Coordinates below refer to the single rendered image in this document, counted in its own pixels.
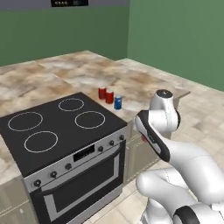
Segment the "blue soda can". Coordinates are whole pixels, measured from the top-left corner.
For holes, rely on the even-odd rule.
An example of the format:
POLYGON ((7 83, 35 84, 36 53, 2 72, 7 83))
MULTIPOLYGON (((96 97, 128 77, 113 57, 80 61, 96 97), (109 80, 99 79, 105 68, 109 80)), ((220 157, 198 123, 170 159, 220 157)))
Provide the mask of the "blue soda can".
POLYGON ((122 97, 120 95, 116 95, 114 100, 114 109, 121 109, 121 108, 122 108, 122 97))

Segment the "beige cupboard door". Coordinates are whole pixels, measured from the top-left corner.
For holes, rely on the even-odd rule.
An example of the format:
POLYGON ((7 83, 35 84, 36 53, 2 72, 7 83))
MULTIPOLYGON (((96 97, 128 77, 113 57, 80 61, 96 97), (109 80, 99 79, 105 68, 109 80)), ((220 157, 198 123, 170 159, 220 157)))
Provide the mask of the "beige cupboard door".
POLYGON ((0 224, 38 224, 21 178, 0 185, 0 224))
POLYGON ((126 175, 125 184, 132 181, 140 172, 153 166, 158 160, 158 155, 151 146, 144 142, 141 135, 133 130, 126 144, 126 175))

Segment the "silver stove control panel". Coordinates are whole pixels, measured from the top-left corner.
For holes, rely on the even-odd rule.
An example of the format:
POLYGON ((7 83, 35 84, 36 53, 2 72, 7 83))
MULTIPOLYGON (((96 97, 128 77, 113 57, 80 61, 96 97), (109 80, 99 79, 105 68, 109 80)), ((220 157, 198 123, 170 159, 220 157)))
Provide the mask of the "silver stove control panel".
POLYGON ((92 159, 98 162, 113 155, 118 150, 120 143, 126 139, 126 136, 127 128, 123 127, 94 144, 62 158, 58 162, 50 164, 40 171, 34 172, 32 175, 24 178, 24 184, 28 192, 31 193, 39 187, 53 181, 53 178, 50 176, 53 172, 56 172, 56 177, 58 178, 92 159))

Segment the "black oven door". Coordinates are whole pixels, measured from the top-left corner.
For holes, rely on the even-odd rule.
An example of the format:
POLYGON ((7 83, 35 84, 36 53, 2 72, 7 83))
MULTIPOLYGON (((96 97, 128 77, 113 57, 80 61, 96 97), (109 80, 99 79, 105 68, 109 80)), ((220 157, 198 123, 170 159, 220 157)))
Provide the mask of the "black oven door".
POLYGON ((104 164, 108 170, 97 165, 93 171, 80 175, 77 179, 56 190, 53 194, 42 195, 42 187, 31 193, 31 202, 39 224, 81 224, 92 214, 107 205, 121 193, 125 143, 120 143, 122 153, 119 157, 119 173, 112 169, 113 160, 104 164))

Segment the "red soda can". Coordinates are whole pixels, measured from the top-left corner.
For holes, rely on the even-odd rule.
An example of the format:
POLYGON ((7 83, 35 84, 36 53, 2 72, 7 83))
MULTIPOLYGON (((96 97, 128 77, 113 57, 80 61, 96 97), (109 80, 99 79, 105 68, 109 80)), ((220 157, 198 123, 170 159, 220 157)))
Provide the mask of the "red soda can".
POLYGON ((104 100, 106 98, 106 88, 105 87, 98 88, 98 96, 101 100, 104 100))
POLYGON ((111 104, 114 101, 114 92, 110 89, 106 90, 106 103, 111 104))

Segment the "black hob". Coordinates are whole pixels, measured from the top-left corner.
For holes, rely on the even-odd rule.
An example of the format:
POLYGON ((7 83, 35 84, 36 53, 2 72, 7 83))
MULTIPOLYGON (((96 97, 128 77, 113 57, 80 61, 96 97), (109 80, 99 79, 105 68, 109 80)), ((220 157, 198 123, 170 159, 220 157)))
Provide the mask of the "black hob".
POLYGON ((0 135, 27 177, 127 123, 83 93, 0 117, 0 135))

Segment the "grey range hood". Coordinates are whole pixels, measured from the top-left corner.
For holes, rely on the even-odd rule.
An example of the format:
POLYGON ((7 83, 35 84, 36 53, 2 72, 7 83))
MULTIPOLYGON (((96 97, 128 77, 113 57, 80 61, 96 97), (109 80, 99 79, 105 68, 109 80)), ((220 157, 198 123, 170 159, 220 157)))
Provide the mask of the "grey range hood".
POLYGON ((0 11, 45 10, 61 7, 127 6, 130 0, 0 0, 0 11))

